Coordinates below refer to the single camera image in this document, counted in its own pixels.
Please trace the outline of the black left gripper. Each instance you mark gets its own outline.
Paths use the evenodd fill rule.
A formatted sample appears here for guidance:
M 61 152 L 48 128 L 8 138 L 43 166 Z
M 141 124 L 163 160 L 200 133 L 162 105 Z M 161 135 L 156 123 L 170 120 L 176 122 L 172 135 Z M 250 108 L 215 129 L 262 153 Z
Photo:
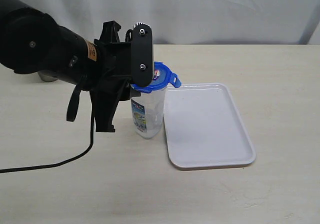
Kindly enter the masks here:
M 89 93 L 97 132 L 115 131 L 112 121 L 118 104 L 129 99 L 130 44 L 120 42 L 120 29 L 114 20 L 104 22 L 100 38 L 88 43 L 88 58 L 96 64 L 91 67 Z

